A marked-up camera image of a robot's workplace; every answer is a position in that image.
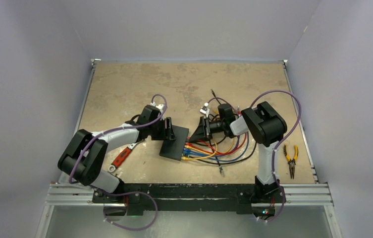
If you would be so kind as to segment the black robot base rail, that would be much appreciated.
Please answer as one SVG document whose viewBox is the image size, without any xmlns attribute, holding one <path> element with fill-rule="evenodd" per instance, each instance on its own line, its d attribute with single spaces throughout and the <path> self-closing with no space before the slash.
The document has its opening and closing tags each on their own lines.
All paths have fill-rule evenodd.
<svg viewBox="0 0 373 238">
<path fill-rule="evenodd" d="M 108 195 L 97 189 L 93 203 L 108 215 L 143 215 L 145 211 L 235 212 L 272 217 L 286 201 L 277 184 L 126 183 Z"/>
</svg>

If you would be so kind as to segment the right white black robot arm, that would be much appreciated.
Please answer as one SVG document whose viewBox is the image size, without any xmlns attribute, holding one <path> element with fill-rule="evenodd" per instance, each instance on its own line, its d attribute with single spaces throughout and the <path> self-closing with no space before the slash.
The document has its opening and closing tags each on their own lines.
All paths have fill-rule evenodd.
<svg viewBox="0 0 373 238">
<path fill-rule="evenodd" d="M 210 141 L 213 134 L 219 132 L 229 138 L 250 132 L 259 149 L 254 195 L 261 202 L 268 201 L 273 197 L 274 191 L 278 190 L 276 179 L 272 174 L 271 149 L 287 132 L 285 120 L 267 101 L 258 104 L 254 109 L 246 108 L 237 116 L 228 103 L 219 105 L 218 112 L 219 120 L 210 121 L 207 117 L 200 117 L 199 125 L 189 141 Z"/>
</svg>

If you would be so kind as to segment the black network switch box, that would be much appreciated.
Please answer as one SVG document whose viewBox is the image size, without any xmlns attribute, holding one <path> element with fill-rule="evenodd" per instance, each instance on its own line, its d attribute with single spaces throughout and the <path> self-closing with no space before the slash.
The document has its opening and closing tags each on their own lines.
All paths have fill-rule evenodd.
<svg viewBox="0 0 373 238">
<path fill-rule="evenodd" d="M 187 137 L 189 134 L 189 129 L 181 126 L 172 126 L 175 139 L 165 140 L 160 148 L 159 155 L 164 158 L 181 161 L 183 156 L 183 150 Z"/>
</svg>

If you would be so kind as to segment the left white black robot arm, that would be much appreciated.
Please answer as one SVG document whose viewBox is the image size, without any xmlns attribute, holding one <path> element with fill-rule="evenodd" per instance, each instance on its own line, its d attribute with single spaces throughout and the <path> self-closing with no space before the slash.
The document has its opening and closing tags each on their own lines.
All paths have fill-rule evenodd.
<svg viewBox="0 0 373 238">
<path fill-rule="evenodd" d="M 151 140 L 174 140 L 171 118 L 165 117 L 165 104 L 151 103 L 143 108 L 136 121 L 130 120 L 117 128 L 88 132 L 78 130 L 61 155 L 57 167 L 70 176 L 70 183 L 81 183 L 105 191 L 112 203 L 123 199 L 121 180 L 102 168 L 106 154 L 121 146 Z"/>
</svg>

